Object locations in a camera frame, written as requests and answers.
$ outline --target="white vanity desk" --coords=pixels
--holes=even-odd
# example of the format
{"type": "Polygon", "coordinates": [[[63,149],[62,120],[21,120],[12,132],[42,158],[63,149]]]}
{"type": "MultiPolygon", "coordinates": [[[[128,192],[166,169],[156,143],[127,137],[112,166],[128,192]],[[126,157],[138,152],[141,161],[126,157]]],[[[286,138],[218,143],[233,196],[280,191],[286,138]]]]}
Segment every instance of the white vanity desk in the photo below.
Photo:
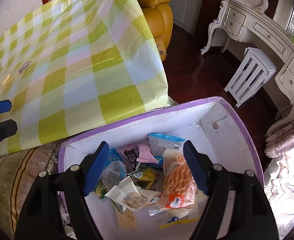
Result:
{"type": "Polygon", "coordinates": [[[251,42],[253,35],[258,36],[284,62],[275,80],[279,89],[290,99],[292,110],[288,116],[274,123],[267,135],[271,135],[277,127],[291,123],[294,120],[294,44],[285,30],[267,16],[237,1],[222,0],[218,18],[208,27],[208,43],[200,50],[202,54],[210,49],[217,28],[225,30],[231,39],[238,42],[251,42]]]}

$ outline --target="white stool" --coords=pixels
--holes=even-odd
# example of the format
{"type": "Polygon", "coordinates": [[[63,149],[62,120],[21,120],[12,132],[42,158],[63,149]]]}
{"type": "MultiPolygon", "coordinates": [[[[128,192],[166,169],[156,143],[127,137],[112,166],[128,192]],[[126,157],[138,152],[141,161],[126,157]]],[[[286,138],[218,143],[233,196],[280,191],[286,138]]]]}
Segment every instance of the white stool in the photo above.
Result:
{"type": "Polygon", "coordinates": [[[261,50],[246,48],[245,58],[236,73],[225,87],[236,99],[240,107],[251,98],[276,72],[276,66],[261,50]]]}

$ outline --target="packaged bread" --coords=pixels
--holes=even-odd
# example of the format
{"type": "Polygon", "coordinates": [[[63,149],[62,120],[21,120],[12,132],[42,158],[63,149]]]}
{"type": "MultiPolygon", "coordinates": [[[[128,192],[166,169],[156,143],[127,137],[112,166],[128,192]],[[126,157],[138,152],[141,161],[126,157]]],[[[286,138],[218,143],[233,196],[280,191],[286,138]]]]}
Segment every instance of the packaged bread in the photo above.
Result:
{"type": "Polygon", "coordinates": [[[183,152],[166,149],[163,158],[163,194],[153,205],[149,215],[169,209],[193,210],[197,187],[183,152]]]}

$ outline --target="striped sofa cushion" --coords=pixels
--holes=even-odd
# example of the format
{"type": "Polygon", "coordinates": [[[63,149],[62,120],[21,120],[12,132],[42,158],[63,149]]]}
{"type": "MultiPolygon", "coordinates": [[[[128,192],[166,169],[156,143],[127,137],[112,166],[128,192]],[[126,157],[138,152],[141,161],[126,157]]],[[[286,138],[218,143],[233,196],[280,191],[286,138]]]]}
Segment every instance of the striped sofa cushion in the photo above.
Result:
{"type": "Polygon", "coordinates": [[[11,239],[31,185],[40,171],[52,172],[59,146],[48,143],[0,159],[0,227],[11,239]]]}

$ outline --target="orange label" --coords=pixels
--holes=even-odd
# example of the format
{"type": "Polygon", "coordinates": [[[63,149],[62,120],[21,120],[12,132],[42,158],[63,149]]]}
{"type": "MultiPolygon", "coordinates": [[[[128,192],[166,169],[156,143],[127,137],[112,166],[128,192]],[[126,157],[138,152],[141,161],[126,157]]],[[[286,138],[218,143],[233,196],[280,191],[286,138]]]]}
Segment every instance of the orange label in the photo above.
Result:
{"type": "Polygon", "coordinates": [[[184,204],[185,196],[169,194],[168,200],[169,200],[169,204],[166,205],[166,208],[180,208],[184,204]]]}
{"type": "Polygon", "coordinates": [[[183,165],[186,163],[186,160],[182,154],[177,154],[176,159],[177,159],[177,164],[179,165],[183,165]]]}

